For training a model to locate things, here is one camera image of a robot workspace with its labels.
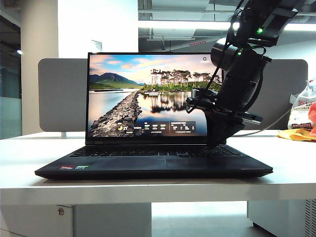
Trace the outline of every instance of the desk divider panel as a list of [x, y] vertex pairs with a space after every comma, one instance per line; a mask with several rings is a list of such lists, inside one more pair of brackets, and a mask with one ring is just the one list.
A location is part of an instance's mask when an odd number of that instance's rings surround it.
[[[39, 62], [39, 124], [44, 131], [85, 131], [87, 59], [45, 58]], [[300, 59], [275, 59], [264, 70], [258, 99], [250, 112], [260, 114], [262, 129], [276, 121], [291, 105], [290, 94], [306, 86], [308, 65]], [[271, 129], [286, 129], [289, 114]]]

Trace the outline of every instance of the mountain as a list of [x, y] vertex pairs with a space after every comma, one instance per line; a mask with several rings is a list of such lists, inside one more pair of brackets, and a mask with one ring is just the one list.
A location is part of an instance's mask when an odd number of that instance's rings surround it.
[[129, 80], [116, 73], [104, 73], [102, 75], [90, 75], [90, 83], [106, 84], [114, 88], [141, 88], [135, 81]]
[[89, 82], [90, 83], [95, 83], [96, 81], [98, 81], [99, 75], [89, 75]]

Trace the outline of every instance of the rtx sticker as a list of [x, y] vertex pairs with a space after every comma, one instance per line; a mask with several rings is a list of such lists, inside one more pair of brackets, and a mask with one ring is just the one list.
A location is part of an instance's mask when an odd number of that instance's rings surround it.
[[75, 169], [86, 169], [89, 165], [78, 165]]

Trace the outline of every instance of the robotic arm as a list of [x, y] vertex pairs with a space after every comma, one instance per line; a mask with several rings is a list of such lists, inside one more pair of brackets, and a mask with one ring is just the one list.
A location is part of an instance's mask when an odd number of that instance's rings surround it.
[[[249, 0], [244, 9], [237, 6], [226, 39], [220, 39], [211, 50], [212, 63], [227, 71], [218, 93], [206, 88], [192, 90], [187, 98], [187, 112], [204, 111], [207, 122], [207, 144], [215, 147], [244, 129], [244, 121], [260, 123], [262, 118], [247, 113], [261, 89], [263, 70], [271, 59], [264, 47], [276, 45], [284, 27], [298, 13], [302, 0]], [[239, 17], [239, 29], [233, 23]], [[254, 49], [262, 48], [259, 54]]]

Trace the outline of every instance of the green led light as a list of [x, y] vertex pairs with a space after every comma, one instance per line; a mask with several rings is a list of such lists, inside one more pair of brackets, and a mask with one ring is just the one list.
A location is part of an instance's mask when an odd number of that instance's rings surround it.
[[262, 32], [263, 32], [263, 28], [259, 27], [259, 28], [257, 29], [257, 33], [258, 33], [258, 34], [261, 34]]
[[237, 55], [241, 55], [242, 51], [243, 51], [243, 48], [240, 48], [237, 52]]

